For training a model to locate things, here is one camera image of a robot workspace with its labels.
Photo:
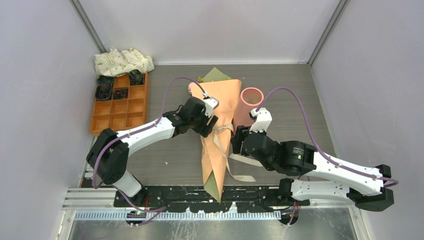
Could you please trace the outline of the pink cylindrical vase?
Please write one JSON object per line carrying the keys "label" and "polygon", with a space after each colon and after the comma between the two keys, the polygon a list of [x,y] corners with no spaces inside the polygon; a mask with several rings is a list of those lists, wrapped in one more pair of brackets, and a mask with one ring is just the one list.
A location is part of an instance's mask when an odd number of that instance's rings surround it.
{"label": "pink cylindrical vase", "polygon": [[247,87],[241,91],[232,120],[235,132],[239,126],[250,127],[253,124],[250,112],[257,108],[263,100],[264,94],[258,88]]}

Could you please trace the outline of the orange wooden compartment tray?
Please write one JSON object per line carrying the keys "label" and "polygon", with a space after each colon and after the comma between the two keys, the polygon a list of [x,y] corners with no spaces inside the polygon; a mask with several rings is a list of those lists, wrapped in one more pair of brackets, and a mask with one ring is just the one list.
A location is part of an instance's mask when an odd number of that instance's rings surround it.
{"label": "orange wooden compartment tray", "polygon": [[[112,86],[111,100],[97,101],[94,96],[89,132],[97,137],[107,128],[113,131],[123,131],[141,126],[147,122],[149,77],[146,72],[145,84],[130,85],[129,75],[115,77]],[[128,89],[128,97],[113,100],[114,92],[118,89]]]}

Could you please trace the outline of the teal dark rolled item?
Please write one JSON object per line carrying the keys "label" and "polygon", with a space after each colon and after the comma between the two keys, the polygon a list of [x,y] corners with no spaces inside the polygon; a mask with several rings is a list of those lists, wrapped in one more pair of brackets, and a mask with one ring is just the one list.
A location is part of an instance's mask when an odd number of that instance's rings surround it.
{"label": "teal dark rolled item", "polygon": [[113,85],[115,81],[115,77],[113,76],[104,76],[104,75],[100,75],[96,82],[98,85],[103,85],[103,84],[111,84]]}

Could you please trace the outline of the dark green rolled item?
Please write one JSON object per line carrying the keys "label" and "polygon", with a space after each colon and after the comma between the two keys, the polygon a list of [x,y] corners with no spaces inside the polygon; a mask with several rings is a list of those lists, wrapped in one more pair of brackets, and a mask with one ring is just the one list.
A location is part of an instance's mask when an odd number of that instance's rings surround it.
{"label": "dark green rolled item", "polygon": [[134,69],[128,73],[129,82],[131,86],[138,86],[145,84],[145,75],[138,69]]}

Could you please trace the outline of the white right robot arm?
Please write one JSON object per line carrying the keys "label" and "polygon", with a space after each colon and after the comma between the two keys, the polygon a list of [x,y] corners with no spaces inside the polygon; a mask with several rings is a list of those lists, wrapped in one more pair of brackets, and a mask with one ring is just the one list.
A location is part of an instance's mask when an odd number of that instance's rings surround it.
{"label": "white right robot arm", "polygon": [[384,186],[391,177],[388,165],[355,165],[320,154],[316,147],[301,141],[274,141],[266,132],[254,132],[246,126],[237,128],[230,143],[234,154],[252,157],[266,170],[286,176],[277,191],[283,205],[322,199],[382,212],[395,203],[394,192]]}

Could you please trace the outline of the cream printed cloth bag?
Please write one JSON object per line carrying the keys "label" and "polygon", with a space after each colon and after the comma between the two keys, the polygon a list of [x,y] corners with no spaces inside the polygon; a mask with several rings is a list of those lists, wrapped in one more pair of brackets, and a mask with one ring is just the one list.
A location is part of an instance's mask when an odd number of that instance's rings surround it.
{"label": "cream printed cloth bag", "polygon": [[155,69],[153,58],[135,48],[119,51],[116,48],[109,52],[93,56],[97,75],[120,77],[133,70],[148,73]]}

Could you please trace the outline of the beige ribbon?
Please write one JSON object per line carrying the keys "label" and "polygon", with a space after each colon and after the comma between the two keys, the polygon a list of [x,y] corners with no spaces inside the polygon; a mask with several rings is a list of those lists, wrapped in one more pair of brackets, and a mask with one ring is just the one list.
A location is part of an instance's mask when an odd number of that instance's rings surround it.
{"label": "beige ribbon", "polygon": [[242,156],[240,154],[234,154],[234,153],[228,154],[227,150],[225,150],[223,148],[223,146],[221,144],[221,140],[219,139],[219,135],[222,132],[225,132],[226,130],[230,130],[231,132],[233,132],[234,131],[233,125],[230,123],[230,124],[225,124],[225,125],[222,125],[222,126],[214,127],[213,131],[212,131],[212,140],[225,159],[226,169],[227,169],[229,175],[237,181],[256,182],[256,179],[251,175],[233,175],[231,173],[231,168],[229,166],[228,158],[242,162],[244,164],[256,166],[256,167],[260,167],[261,165],[258,162],[255,162],[254,159],[248,158],[246,156]]}

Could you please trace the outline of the dark rolled item in tray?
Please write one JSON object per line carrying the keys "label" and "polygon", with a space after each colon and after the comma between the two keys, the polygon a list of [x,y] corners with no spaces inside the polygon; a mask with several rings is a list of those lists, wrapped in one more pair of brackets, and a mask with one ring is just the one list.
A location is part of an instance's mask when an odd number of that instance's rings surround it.
{"label": "dark rolled item in tray", "polygon": [[95,98],[97,101],[108,101],[113,96],[113,88],[109,82],[100,84],[96,88]]}

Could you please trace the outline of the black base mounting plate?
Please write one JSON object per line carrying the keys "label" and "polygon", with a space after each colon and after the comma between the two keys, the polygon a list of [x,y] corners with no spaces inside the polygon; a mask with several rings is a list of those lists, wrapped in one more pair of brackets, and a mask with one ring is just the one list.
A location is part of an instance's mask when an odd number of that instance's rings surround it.
{"label": "black base mounting plate", "polygon": [[285,210],[293,201],[278,194],[277,186],[224,186],[221,201],[214,199],[202,186],[146,186],[141,197],[131,201],[137,207],[158,209],[169,213],[226,213],[235,207],[237,213],[267,213]]}

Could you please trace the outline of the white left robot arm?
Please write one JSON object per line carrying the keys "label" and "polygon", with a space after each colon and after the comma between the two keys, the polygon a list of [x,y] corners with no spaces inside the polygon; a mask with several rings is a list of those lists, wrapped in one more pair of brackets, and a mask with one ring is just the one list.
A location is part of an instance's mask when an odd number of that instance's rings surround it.
{"label": "white left robot arm", "polygon": [[143,185],[127,170],[128,158],[135,152],[161,140],[171,139],[193,130],[207,137],[218,117],[213,111],[219,106],[214,97],[190,97],[177,110],[163,113],[158,119],[128,130],[115,132],[104,129],[87,154],[86,161],[94,176],[116,187],[133,206],[146,200]]}

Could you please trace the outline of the orange and green wrapping paper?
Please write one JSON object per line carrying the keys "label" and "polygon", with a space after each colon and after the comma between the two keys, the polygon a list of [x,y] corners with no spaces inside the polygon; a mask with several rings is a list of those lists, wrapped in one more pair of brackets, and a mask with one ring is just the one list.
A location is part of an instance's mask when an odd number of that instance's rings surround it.
{"label": "orange and green wrapping paper", "polygon": [[[209,96],[219,101],[219,106],[213,111],[213,116],[218,120],[214,127],[232,124],[235,109],[241,92],[242,82],[224,74],[217,68],[213,68],[202,78],[200,84]],[[226,160],[213,142],[213,130],[208,137],[201,137],[202,153],[202,179],[203,187],[213,199],[220,202],[223,194],[223,186],[226,174]],[[230,139],[233,132],[226,130],[219,135],[222,147],[229,154]]]}

